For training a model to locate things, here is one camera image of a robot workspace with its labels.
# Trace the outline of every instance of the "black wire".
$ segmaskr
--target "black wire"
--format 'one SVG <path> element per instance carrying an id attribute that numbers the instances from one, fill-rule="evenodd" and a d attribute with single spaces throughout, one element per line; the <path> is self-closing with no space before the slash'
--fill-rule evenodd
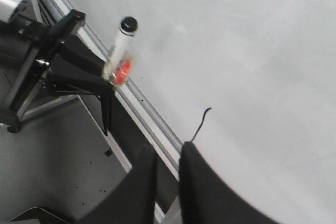
<path id="1" fill-rule="evenodd" d="M 203 118 L 202 118 L 202 122 L 201 122 L 201 124 L 199 125 L 199 127 L 197 128 L 197 130 L 196 130 L 196 132 L 195 132 L 193 138 L 190 140 L 190 142 L 193 142 L 193 141 L 195 140 L 195 138 L 196 138 L 198 132 L 200 131 L 201 127 L 203 126 L 204 119 L 205 119 L 205 115 L 206 115 L 206 113 L 208 113 L 208 111 L 209 111 L 210 109 L 211 109 L 211 108 L 207 108 L 207 109 L 204 111 L 204 113 L 203 113 Z"/>

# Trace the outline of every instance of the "black cap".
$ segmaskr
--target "black cap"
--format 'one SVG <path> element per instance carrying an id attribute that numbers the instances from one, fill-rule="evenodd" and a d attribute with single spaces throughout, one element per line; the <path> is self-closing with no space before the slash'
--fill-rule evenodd
<path id="1" fill-rule="evenodd" d="M 138 28 L 138 22 L 133 17 L 126 17 L 121 21 L 120 28 L 127 33 L 133 33 Z"/>

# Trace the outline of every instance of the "gray floor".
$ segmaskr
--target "gray floor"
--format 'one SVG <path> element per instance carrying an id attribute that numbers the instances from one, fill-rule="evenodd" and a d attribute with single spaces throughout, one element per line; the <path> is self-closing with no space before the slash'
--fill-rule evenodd
<path id="1" fill-rule="evenodd" d="M 31 207 L 79 219 L 125 176 L 90 116 L 76 100 L 26 122 L 0 128 L 0 220 Z"/>

